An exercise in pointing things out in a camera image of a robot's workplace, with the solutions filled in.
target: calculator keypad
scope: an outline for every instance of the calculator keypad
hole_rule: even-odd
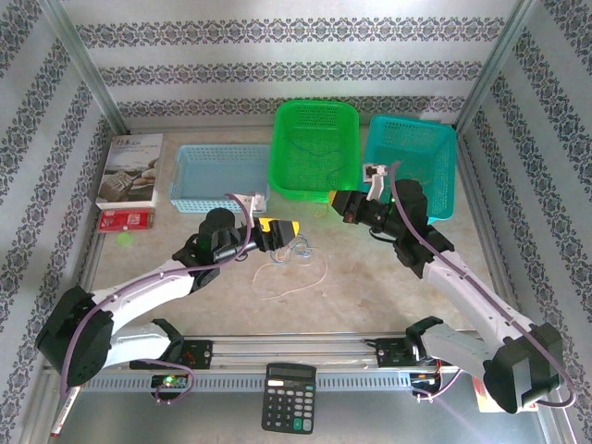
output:
[[[315,387],[301,385],[295,389],[265,387],[263,429],[312,433]]]

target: plastic basket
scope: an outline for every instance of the plastic basket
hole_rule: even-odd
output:
[[[267,200],[268,167],[268,145],[183,145],[177,152],[170,202],[181,213],[207,213],[220,207],[240,213],[224,194],[261,192]]]
[[[277,109],[269,183],[287,199],[328,202],[356,190],[361,174],[358,112],[341,102],[292,100]]]
[[[375,116],[370,123],[364,163],[391,165],[400,160],[397,179],[418,180],[427,197],[430,220],[448,219],[454,211],[456,133],[451,127],[414,118]],[[370,184],[363,183],[364,191]],[[380,200],[390,196],[385,183]]]

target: calculator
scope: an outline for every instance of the calculator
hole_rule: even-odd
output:
[[[316,368],[267,365],[261,426],[271,432],[310,435],[315,425]]]

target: striped wallpaper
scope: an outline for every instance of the striped wallpaper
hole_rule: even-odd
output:
[[[516,0],[63,2],[132,129],[270,124],[290,98],[452,123]]]
[[[112,135],[36,1],[0,0],[0,443],[19,442],[34,340],[79,279]]]
[[[592,4],[541,1],[463,134],[514,295],[553,324],[592,442]]]

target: light blue basket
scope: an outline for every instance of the light blue basket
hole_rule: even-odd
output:
[[[214,208],[240,213],[224,194],[260,192],[267,201],[268,169],[269,145],[183,145],[177,153],[170,202],[181,213],[207,213]]]
[[[370,122],[364,163],[392,165],[400,160],[397,179],[421,183],[427,197],[430,223],[452,217],[454,212],[454,171],[456,168],[456,133],[439,123],[415,118],[374,116]],[[361,183],[363,191],[369,183]],[[380,201],[390,196],[385,180]]]

